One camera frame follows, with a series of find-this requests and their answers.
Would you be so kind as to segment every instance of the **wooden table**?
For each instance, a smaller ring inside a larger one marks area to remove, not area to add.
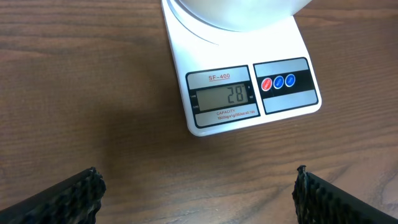
[[[98,223],[296,223],[296,168],[398,218],[398,2],[296,16],[323,105],[186,127],[159,0],[0,1],[0,209],[95,166]]]

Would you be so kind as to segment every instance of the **lcd display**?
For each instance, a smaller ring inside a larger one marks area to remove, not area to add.
[[[228,85],[197,91],[200,111],[247,103],[248,94],[244,84]]]

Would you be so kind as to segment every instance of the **blue button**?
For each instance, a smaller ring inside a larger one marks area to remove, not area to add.
[[[285,85],[287,87],[292,87],[295,82],[296,82],[296,77],[293,74],[288,74],[286,76]]]
[[[275,89],[280,89],[284,85],[284,78],[282,76],[278,76],[274,79],[274,88]]]

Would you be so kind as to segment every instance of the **white bowl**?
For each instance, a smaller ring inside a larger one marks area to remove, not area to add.
[[[311,0],[179,0],[197,18],[222,29],[250,31],[291,16]]]

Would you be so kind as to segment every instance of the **digital kitchen scale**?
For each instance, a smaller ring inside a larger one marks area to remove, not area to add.
[[[261,30],[217,28],[178,0],[162,0],[190,132],[207,136],[321,107],[312,63],[293,16]]]

